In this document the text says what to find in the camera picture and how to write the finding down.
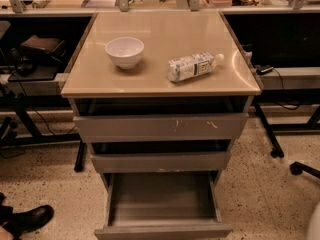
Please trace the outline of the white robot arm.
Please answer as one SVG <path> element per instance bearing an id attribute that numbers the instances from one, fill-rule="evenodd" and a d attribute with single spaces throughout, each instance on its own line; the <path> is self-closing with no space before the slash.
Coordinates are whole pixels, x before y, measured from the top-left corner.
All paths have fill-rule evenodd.
<path id="1" fill-rule="evenodd" d="M 309 221 L 306 240 L 320 240 L 320 203 L 315 207 Z"/>

